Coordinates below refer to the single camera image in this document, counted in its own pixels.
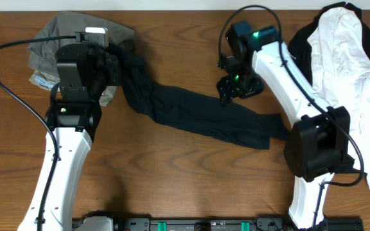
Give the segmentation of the folded grey-brown trousers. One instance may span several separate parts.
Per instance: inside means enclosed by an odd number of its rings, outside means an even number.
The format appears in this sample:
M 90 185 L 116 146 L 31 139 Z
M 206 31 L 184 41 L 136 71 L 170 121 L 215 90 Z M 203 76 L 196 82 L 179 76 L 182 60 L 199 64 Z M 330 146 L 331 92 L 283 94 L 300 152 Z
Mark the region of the folded grey-brown trousers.
M 60 12 L 37 33 L 38 39 L 74 35 L 77 31 L 85 31 L 86 27 L 107 28 L 109 41 L 120 44 L 124 40 L 134 38 L 134 30 L 106 19 L 76 12 Z M 50 40 L 47 42 L 31 43 L 27 50 L 30 52 L 28 67 L 34 71 L 42 71 L 59 77 L 55 53 L 65 45 L 72 44 L 72 39 Z

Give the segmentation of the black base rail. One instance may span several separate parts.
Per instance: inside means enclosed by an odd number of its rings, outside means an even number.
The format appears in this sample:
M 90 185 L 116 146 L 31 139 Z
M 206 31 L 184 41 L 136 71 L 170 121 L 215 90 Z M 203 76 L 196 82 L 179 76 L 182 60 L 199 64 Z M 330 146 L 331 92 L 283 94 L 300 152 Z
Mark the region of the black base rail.
M 237 220 L 185 220 L 132 218 L 118 221 L 108 217 L 93 216 L 73 223 L 73 230 L 92 231 L 294 231 L 293 223 L 283 218 L 258 218 Z

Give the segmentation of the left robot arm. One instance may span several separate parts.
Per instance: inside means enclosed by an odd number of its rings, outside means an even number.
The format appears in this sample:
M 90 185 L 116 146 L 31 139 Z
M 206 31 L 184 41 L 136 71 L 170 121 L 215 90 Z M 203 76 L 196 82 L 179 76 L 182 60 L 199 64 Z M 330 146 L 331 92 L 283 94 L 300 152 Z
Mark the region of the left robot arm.
M 118 59 L 106 45 L 76 43 L 56 52 L 60 81 L 51 90 L 46 150 L 19 230 L 71 230 L 83 164 L 101 119 L 100 97 L 116 85 Z

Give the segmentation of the black leggings with red waistband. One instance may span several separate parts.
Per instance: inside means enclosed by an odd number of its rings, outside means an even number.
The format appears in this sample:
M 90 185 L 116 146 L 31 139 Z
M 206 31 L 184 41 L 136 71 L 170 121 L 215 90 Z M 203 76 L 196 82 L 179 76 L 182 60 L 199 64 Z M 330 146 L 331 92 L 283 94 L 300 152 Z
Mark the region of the black leggings with red waistband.
M 128 105 L 157 124 L 259 150 L 269 149 L 271 139 L 285 141 L 290 135 L 280 114 L 257 114 L 236 103 L 222 106 L 217 98 L 161 85 L 143 57 L 115 44 L 107 51 L 118 58 Z

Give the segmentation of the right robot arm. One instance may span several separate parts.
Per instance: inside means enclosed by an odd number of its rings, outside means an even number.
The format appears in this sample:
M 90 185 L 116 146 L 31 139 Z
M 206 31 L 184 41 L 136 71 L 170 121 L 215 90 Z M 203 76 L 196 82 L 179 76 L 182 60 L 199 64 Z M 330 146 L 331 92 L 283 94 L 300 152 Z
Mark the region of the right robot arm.
M 259 218 L 258 230 L 362 230 L 360 219 L 328 218 L 326 191 L 334 174 L 352 167 L 348 153 L 350 115 L 316 93 L 288 54 L 281 26 L 254 30 L 246 21 L 225 24 L 220 39 L 232 55 L 220 53 L 226 71 L 216 85 L 223 105 L 248 98 L 268 87 L 279 101 L 291 132 L 284 148 L 294 175 L 294 194 L 287 219 Z

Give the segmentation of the folded light blue garment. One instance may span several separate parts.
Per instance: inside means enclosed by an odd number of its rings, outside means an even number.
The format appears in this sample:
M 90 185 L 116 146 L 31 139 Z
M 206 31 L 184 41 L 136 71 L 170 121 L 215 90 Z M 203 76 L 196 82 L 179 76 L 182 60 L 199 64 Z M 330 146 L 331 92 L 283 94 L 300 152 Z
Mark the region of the folded light blue garment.
M 44 90 L 51 90 L 54 85 L 60 82 L 60 78 L 35 70 L 30 78 L 30 81 L 32 84 L 37 85 Z

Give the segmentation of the black and white shirt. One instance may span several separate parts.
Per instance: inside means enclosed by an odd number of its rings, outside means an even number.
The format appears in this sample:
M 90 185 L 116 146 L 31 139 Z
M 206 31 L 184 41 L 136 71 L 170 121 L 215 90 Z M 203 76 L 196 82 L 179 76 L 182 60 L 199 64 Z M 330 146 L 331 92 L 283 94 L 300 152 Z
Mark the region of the black and white shirt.
M 370 188 L 370 29 L 361 17 L 351 3 L 325 6 L 288 50 L 312 88 L 333 107 L 348 110 L 349 134 L 362 153 Z

